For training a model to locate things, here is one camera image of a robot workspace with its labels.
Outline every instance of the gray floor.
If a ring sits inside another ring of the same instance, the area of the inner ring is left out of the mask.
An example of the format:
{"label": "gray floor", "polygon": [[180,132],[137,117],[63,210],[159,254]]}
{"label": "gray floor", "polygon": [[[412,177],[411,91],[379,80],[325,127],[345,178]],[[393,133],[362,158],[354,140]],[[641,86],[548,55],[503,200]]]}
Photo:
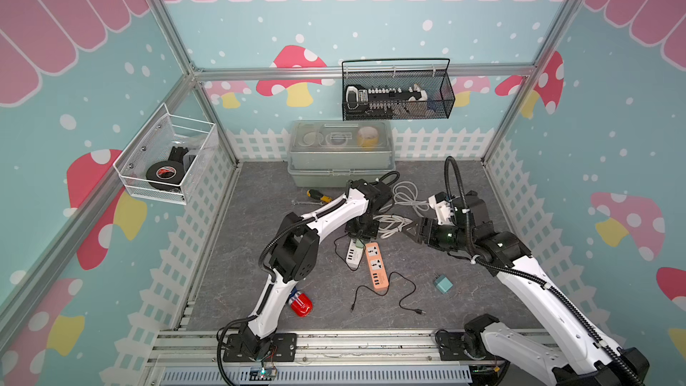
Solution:
{"label": "gray floor", "polygon": [[[477,191],[486,201],[496,230],[506,230],[502,211],[480,163],[465,161],[459,167],[465,189]],[[417,185],[423,199],[444,190],[442,162],[399,162],[397,170],[401,180]],[[341,193],[331,188],[322,192],[333,197]],[[266,280],[257,266],[262,248],[276,234],[288,212],[303,214],[315,207],[292,206],[292,199],[307,200],[307,196],[305,189],[297,188],[287,174],[286,163],[243,164],[195,301],[189,330],[216,330],[253,310]],[[397,206],[392,212],[416,218],[409,206]],[[464,322],[482,313],[491,313],[512,328],[540,328],[524,304],[485,269],[420,246],[401,233],[378,239],[386,271],[399,271],[416,283],[416,292],[403,305],[421,308],[426,314],[417,315],[398,307],[398,300],[412,290],[412,285],[396,275],[385,297],[360,290],[351,313],[356,287],[371,286],[371,277],[364,258],[359,270],[351,272],[333,253],[333,240],[343,234],[341,228],[321,242],[315,269],[298,283],[298,288],[313,302],[312,313],[300,318],[285,307],[279,329],[462,328]],[[345,252],[348,242],[346,238],[339,240],[339,253]],[[454,284],[448,294],[441,294],[433,286],[434,278],[440,274]]]}

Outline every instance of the white picket fence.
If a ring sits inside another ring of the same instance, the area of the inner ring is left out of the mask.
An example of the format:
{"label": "white picket fence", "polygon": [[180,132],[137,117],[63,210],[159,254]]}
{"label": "white picket fence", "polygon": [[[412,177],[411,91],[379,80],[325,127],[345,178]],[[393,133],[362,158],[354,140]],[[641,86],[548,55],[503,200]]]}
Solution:
{"label": "white picket fence", "polygon": [[[283,161],[286,159],[290,134],[286,129],[281,133],[274,133],[269,129],[266,133],[247,133],[241,130],[234,134],[227,132],[236,156],[244,160]],[[393,129],[393,145],[396,159],[443,159],[448,155],[456,158],[481,158],[493,138],[493,129],[485,133],[476,129],[468,133],[467,129],[453,132],[448,129],[441,133],[438,129],[426,132],[424,128],[416,133],[405,130],[400,133]]]}
{"label": "white picket fence", "polygon": [[504,140],[488,163],[499,192],[514,223],[515,233],[531,250],[543,270],[583,313],[606,334],[623,345],[626,339],[610,333],[607,320],[610,312],[598,308],[593,301],[596,288],[581,280],[584,267],[570,260],[573,247],[564,246],[562,230],[553,227],[553,213],[543,209],[545,199],[536,197],[536,185],[529,184],[529,173],[523,171],[523,161],[517,161],[512,141]]}
{"label": "white picket fence", "polygon": [[207,241],[230,169],[227,154],[219,149],[184,207],[183,216],[176,217],[178,227],[168,233],[169,248],[160,250],[160,267],[150,270],[150,287],[141,290],[141,309],[128,315],[131,330],[126,338],[115,342],[119,353],[116,362],[100,372],[106,386],[138,385],[141,367],[148,360],[157,334],[172,326],[179,305],[185,303],[183,296],[191,284],[193,266]]}

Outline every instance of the mushroom mural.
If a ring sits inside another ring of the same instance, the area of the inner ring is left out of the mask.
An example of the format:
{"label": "mushroom mural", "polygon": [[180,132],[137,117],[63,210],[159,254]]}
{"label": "mushroom mural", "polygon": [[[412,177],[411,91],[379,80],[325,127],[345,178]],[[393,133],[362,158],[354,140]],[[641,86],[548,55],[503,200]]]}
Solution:
{"label": "mushroom mural", "polygon": [[208,81],[202,84],[210,97],[212,104],[218,105],[222,99],[222,106],[227,109],[241,107],[241,102],[236,99],[235,93],[252,94],[245,81]]}
{"label": "mushroom mural", "polygon": [[656,280],[662,293],[686,311],[686,271],[662,267],[657,271]]}
{"label": "mushroom mural", "polygon": [[595,214],[597,210],[610,217],[596,224],[596,230],[605,243],[616,247],[622,238],[631,234],[644,260],[652,261],[660,253],[665,241],[665,220],[652,199],[593,193],[591,204],[594,208],[589,209],[589,213]]}
{"label": "mushroom mural", "polygon": [[485,76],[458,76],[453,79],[454,107],[467,106],[472,92],[485,94],[491,90],[491,81]]}
{"label": "mushroom mural", "polygon": [[5,386],[33,386],[43,370],[47,349],[67,356],[84,330],[83,316],[60,315],[83,285],[81,279],[60,279],[41,300],[29,322],[2,356]]}
{"label": "mushroom mural", "polygon": [[[522,76],[510,76],[495,88],[495,94],[499,96],[514,94],[519,90],[519,86],[523,80],[524,78]],[[534,106],[536,106],[536,101],[538,99],[543,101],[543,105],[548,114],[555,112],[560,105],[564,84],[565,65],[560,53],[555,51],[550,58],[548,65],[545,66],[543,73],[538,78],[534,89],[524,100],[524,104],[521,107],[521,115],[525,118],[533,118]]]}
{"label": "mushroom mural", "polygon": [[[324,60],[319,58],[311,50],[297,45],[284,47],[271,68],[325,68],[327,65]],[[292,79],[285,81],[260,81],[257,83],[257,92],[269,97],[288,91],[286,105],[290,107],[306,107],[313,102],[312,95],[307,90],[307,83],[318,83],[321,85],[333,85],[333,79]]]}
{"label": "mushroom mural", "polygon": [[[71,215],[81,206],[105,172],[112,167],[120,152],[115,149],[94,150],[69,166],[66,184],[71,207],[64,210],[65,215]],[[131,241],[141,230],[147,214],[148,205],[133,199],[122,188],[76,251],[81,268],[94,269],[105,259],[112,239],[113,225],[121,227],[124,236]]]}

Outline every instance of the clear plastic box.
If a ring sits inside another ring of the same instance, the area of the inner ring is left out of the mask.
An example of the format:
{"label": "clear plastic box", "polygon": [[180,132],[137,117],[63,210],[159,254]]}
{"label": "clear plastic box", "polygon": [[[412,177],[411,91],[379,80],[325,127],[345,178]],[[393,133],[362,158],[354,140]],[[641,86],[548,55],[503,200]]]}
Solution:
{"label": "clear plastic box", "polygon": [[297,186],[342,187],[349,179],[374,180],[395,170],[385,121],[296,121],[288,173]]}

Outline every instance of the black electrical tape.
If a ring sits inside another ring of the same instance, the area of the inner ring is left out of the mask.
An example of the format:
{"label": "black electrical tape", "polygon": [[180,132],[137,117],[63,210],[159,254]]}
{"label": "black electrical tape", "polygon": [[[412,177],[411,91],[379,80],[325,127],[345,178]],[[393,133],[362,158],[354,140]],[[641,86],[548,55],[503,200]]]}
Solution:
{"label": "black electrical tape", "polygon": [[145,172],[145,178],[149,181],[153,181],[150,182],[152,188],[171,191],[180,189],[180,187],[165,184],[179,185],[181,180],[183,180],[184,174],[183,164],[177,161],[167,160],[156,162],[151,165],[148,171]]}

